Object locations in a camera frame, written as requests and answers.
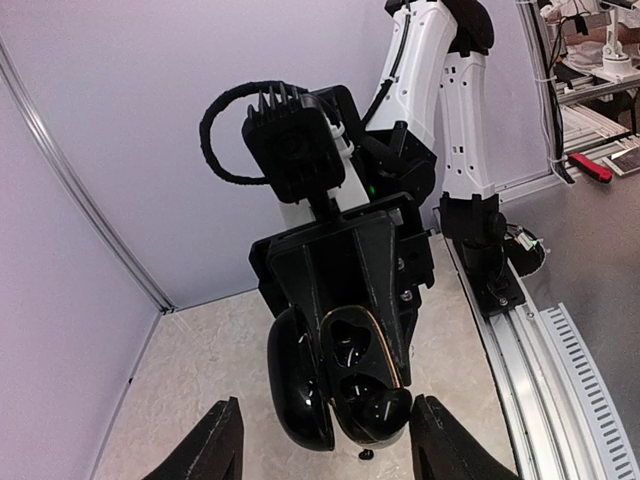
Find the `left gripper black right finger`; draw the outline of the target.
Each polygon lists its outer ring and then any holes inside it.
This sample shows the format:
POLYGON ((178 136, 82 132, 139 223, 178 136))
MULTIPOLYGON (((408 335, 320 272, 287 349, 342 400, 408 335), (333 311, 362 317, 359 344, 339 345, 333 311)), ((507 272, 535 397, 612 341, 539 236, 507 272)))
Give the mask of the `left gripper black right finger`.
POLYGON ((434 396, 415 398, 409 432, 415 479, 519 479, 434 396))

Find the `black charging case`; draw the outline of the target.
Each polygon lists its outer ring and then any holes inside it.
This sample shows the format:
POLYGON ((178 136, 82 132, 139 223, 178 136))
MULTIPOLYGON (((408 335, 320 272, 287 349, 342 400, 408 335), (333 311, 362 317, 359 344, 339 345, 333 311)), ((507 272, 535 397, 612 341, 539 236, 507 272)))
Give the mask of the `black charging case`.
POLYGON ((364 448, 384 448, 409 421, 412 394, 381 327, 362 306, 336 308, 318 328, 300 308, 287 308, 270 329, 267 357, 276 415, 300 447, 331 451, 340 428, 364 448))

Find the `black earbud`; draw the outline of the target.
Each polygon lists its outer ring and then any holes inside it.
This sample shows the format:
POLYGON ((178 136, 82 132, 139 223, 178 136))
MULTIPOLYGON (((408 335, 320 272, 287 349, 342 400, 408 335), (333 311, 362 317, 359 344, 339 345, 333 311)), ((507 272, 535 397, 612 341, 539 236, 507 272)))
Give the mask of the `black earbud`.
POLYGON ((363 449, 359 455, 358 455, 360 460, 372 460, 374 457, 374 452, 371 449, 363 449))

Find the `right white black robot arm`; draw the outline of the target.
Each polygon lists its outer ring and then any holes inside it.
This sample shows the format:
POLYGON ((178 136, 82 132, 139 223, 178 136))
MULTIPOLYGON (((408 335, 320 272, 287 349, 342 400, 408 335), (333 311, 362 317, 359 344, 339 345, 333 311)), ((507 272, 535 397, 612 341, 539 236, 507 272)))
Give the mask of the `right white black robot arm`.
POLYGON ((494 42, 477 1, 410 1, 393 15, 388 75, 364 115, 344 86, 263 86, 242 128, 281 203, 287 230, 250 261, 275 316, 273 388, 318 390, 362 376, 407 384, 419 285, 431 285, 419 205, 435 182, 434 124, 445 175, 439 211, 485 310, 506 297, 506 221, 486 170, 484 69, 494 42))

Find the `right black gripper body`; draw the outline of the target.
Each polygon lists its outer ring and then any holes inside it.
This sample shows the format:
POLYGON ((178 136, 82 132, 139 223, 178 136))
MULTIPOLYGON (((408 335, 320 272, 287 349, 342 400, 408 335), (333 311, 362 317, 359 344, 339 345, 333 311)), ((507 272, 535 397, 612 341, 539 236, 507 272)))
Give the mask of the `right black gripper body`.
MULTIPOLYGON (((430 288, 435 283, 429 235, 423 226, 418 206, 409 194, 394 194, 338 213, 330 219, 307 222, 274 234, 321 241, 317 266, 320 274, 322 317, 335 308, 348 305, 364 306, 370 310, 354 233, 359 219, 371 213, 385 213, 397 226, 398 271, 406 286, 401 299, 411 301, 417 309, 421 304, 419 288, 430 288)), ((278 289, 267 268, 270 237, 252 245, 249 261, 258 279, 259 292, 272 313, 272 308, 278 302, 278 289)))

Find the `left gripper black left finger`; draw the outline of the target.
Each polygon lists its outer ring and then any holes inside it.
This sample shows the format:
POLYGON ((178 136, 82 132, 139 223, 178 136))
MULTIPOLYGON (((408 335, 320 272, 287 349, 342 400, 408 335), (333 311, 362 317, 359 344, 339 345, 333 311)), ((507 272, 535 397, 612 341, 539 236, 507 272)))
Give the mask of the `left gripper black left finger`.
POLYGON ((216 402, 144 480, 241 480, 244 423, 236 397, 216 402))

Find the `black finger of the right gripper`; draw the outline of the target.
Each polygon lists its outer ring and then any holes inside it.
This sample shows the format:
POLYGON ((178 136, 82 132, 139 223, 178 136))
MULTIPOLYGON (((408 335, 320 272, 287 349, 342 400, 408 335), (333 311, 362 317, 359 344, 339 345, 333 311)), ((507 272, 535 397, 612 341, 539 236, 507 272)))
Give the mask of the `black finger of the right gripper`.
POLYGON ((313 343, 320 345, 322 301, 317 253, 320 240, 297 236, 272 236, 267 247, 267 268, 278 289, 274 317, 289 307, 298 307, 305 317, 313 343))
POLYGON ((398 271, 398 232, 391 217, 371 213, 359 219, 354 241, 370 310, 386 342, 399 381, 412 383, 410 343, 417 313, 401 299, 406 288, 398 271))

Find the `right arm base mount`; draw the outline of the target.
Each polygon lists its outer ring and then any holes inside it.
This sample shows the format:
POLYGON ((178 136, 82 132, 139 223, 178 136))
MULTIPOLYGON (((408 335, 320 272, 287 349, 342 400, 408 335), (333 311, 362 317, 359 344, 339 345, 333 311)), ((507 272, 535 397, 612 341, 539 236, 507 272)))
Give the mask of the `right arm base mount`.
POLYGON ((519 279, 536 273, 546 258, 542 241, 528 230, 507 234, 500 246, 478 249, 458 240, 453 245, 484 317, 523 305, 526 298, 519 279))

